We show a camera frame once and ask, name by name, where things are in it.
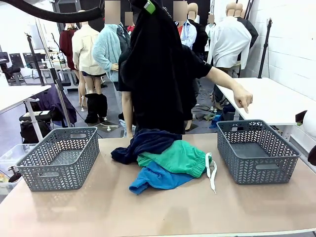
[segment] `green cloth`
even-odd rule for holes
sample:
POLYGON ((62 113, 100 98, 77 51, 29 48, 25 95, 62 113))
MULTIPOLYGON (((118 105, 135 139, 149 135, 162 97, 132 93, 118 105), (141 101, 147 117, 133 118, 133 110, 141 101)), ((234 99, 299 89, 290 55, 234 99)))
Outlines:
POLYGON ((139 166, 145 167, 154 161, 170 173, 185 173, 199 178, 205 170, 205 155, 205 152, 190 143, 178 140, 160 155, 143 152, 137 162, 139 166))

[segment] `beige tabletop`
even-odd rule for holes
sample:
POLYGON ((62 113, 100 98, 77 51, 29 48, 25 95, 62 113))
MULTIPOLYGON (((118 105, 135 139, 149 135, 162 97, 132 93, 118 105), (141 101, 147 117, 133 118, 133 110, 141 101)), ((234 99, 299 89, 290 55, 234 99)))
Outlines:
POLYGON ((316 228, 316 175, 300 160, 281 185, 234 183, 217 150, 217 134, 185 135, 218 166, 216 192, 204 174, 174 190, 128 186, 140 168, 114 162, 110 152, 125 138, 99 140, 100 155, 77 191, 32 193, 24 181, 0 204, 0 236, 131 237, 216 234, 263 235, 316 228))

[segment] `red shirt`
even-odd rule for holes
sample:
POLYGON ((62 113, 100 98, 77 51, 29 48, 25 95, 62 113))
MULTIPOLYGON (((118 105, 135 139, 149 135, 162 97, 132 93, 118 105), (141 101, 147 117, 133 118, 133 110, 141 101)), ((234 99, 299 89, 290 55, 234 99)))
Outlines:
POLYGON ((179 32, 180 36, 181 36, 182 28, 183 28, 183 26, 178 26, 178 32, 179 32))

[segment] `dark purple cloth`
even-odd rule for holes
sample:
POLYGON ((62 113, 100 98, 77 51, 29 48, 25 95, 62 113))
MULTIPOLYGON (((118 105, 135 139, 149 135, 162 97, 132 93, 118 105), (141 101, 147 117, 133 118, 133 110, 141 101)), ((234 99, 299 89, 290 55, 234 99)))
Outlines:
POLYGON ((182 140, 182 135, 144 128, 135 134, 127 148, 116 148, 111 155, 117 162, 130 164, 136 162, 137 156, 143 152, 161 154, 176 140, 182 140))
MULTIPOLYGON (((62 91, 62 96, 67 108, 69 120, 72 124, 77 122, 77 115, 76 115, 76 110, 73 107, 73 105, 70 103, 64 92, 62 91)), ((44 110, 49 110, 51 112, 58 111, 60 114, 62 114, 63 119, 65 120, 65 115, 63 112, 63 108, 61 106, 57 89, 54 84, 51 84, 51 88, 43 91, 37 95, 32 96, 31 98, 37 99, 39 98, 39 101, 37 104, 39 105, 39 108, 44 111, 44 110)), ((54 124, 61 125, 60 121, 53 121, 54 124)))

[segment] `hand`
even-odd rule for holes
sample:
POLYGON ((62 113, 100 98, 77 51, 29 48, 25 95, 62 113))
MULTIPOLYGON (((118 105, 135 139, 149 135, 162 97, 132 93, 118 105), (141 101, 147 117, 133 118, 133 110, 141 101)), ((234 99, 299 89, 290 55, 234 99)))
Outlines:
POLYGON ((239 108, 244 108, 248 113, 248 106, 252 103, 252 94, 245 90, 242 85, 237 84, 233 88, 234 99, 239 108))
POLYGON ((117 63, 113 63, 111 66, 112 71, 118 71, 119 70, 119 65, 117 63))
POLYGON ((127 137, 133 138, 133 133, 132 132, 127 132, 127 137))

